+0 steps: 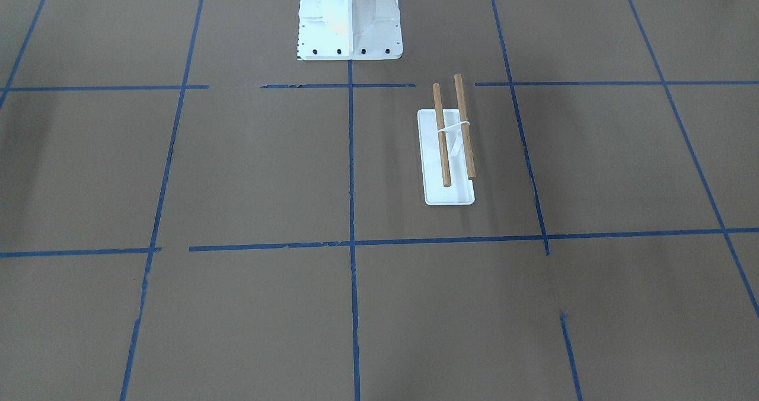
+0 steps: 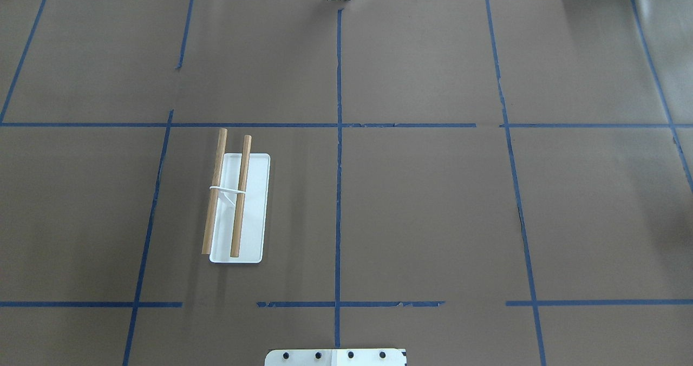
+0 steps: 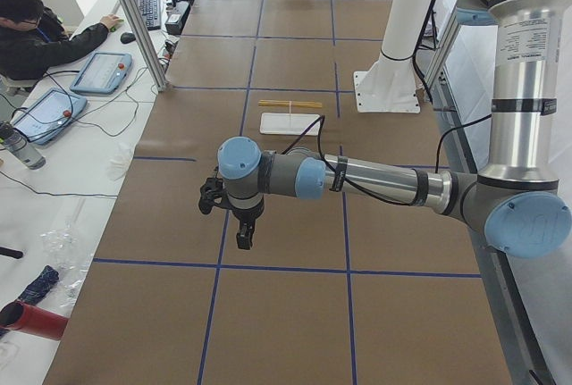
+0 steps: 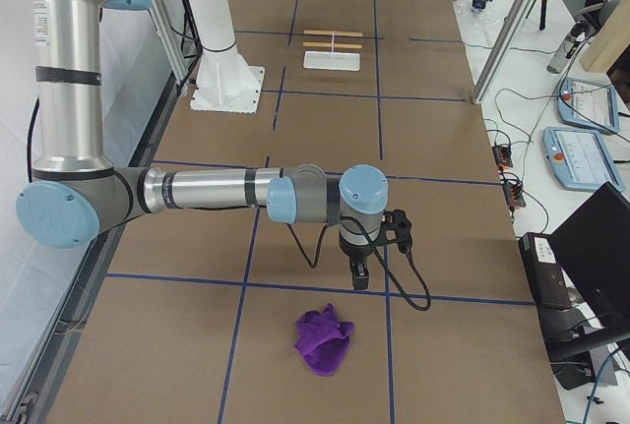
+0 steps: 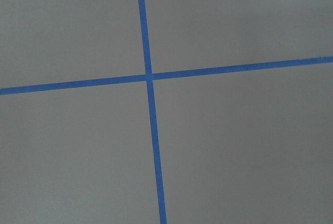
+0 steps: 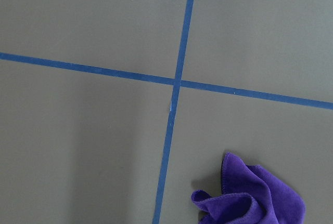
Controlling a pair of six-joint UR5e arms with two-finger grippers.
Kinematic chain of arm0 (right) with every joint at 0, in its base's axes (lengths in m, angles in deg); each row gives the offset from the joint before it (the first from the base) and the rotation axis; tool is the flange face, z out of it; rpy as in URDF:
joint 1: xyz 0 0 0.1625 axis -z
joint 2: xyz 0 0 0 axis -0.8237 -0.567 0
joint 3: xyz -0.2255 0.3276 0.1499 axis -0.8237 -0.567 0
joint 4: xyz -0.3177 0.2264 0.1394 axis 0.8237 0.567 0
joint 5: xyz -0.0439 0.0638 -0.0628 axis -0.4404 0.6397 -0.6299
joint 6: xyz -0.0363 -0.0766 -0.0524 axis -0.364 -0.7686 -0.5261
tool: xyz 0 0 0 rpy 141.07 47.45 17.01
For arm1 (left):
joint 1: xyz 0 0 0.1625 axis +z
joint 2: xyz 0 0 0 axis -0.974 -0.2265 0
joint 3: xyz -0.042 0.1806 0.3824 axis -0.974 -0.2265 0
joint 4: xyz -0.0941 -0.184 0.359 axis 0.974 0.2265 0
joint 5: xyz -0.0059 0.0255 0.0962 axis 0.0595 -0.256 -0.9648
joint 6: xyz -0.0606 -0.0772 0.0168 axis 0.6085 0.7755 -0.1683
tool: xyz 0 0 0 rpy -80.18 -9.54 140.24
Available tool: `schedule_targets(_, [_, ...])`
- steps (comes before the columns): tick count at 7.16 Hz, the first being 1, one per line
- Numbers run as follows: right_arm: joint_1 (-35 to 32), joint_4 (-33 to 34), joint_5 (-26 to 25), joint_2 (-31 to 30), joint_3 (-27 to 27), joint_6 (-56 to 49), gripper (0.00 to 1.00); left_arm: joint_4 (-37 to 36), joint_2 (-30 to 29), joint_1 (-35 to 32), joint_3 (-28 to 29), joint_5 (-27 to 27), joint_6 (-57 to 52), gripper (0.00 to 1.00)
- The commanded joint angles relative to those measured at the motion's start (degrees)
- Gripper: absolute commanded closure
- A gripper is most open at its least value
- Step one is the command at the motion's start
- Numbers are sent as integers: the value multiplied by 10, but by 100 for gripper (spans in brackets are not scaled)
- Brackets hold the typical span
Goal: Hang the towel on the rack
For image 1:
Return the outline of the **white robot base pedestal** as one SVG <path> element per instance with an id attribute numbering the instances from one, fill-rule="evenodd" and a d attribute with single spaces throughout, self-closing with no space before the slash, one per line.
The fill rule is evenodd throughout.
<path id="1" fill-rule="evenodd" d="M 300 0 L 296 58 L 381 61 L 404 52 L 399 0 Z"/>

